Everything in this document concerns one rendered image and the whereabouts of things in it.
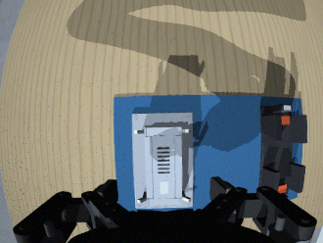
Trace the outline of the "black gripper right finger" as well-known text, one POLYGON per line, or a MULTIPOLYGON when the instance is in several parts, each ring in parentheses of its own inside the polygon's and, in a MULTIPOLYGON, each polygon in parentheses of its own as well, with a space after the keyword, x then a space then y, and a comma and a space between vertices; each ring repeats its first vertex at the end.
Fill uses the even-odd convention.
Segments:
POLYGON ((256 193, 247 193, 246 188, 226 182, 219 176, 211 177, 211 202, 185 221, 230 221, 241 225, 244 219, 253 218, 260 232, 277 243, 310 243, 317 223, 315 217, 271 187, 260 186, 256 193))

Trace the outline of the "blue flat plate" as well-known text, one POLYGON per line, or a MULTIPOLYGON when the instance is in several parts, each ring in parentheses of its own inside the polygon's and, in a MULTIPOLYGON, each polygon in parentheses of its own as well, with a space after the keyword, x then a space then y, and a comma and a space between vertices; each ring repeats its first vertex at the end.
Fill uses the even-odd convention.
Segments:
POLYGON ((307 117, 300 98, 114 97, 114 142, 118 203, 128 211, 203 209, 211 202, 209 180, 214 176, 248 193, 270 186, 289 200, 303 190, 307 117), (181 132, 191 132, 181 133, 182 206, 147 206, 146 127, 181 127, 181 132))

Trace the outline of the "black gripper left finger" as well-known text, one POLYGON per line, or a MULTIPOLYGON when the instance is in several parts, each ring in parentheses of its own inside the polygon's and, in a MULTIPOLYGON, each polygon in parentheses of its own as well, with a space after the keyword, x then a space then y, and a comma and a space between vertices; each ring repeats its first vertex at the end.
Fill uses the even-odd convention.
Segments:
POLYGON ((148 223, 146 218, 127 211, 117 201, 116 179, 108 179, 95 190, 83 192, 81 198, 72 198, 70 192, 61 191, 19 222, 13 231, 18 243, 66 243, 77 222, 86 222, 89 230, 103 224, 114 228, 148 223))

